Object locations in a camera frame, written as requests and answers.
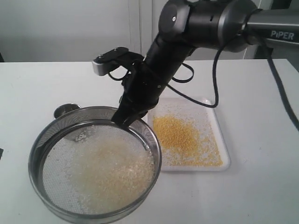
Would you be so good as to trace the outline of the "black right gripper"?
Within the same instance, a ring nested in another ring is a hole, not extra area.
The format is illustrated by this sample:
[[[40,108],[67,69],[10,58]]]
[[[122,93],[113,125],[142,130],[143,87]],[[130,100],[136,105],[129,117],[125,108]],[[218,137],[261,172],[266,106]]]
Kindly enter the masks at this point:
[[[156,73],[144,61],[135,61],[124,83],[124,93],[111,121],[121,128],[129,127],[154,108],[168,83],[168,74]]]

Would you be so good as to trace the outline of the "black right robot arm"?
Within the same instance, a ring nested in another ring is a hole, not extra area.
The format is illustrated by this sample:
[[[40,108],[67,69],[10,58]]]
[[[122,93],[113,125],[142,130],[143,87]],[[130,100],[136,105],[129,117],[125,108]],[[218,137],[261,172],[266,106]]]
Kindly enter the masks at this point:
[[[291,122],[299,121],[291,108],[281,78],[269,53],[274,45],[297,47],[297,10],[263,10],[250,0],[170,0],[163,7],[158,34],[146,57],[133,62],[124,80],[124,93],[112,121],[128,127],[154,108],[163,90],[195,49],[215,49],[216,63],[222,51],[240,52],[249,45],[264,51]]]

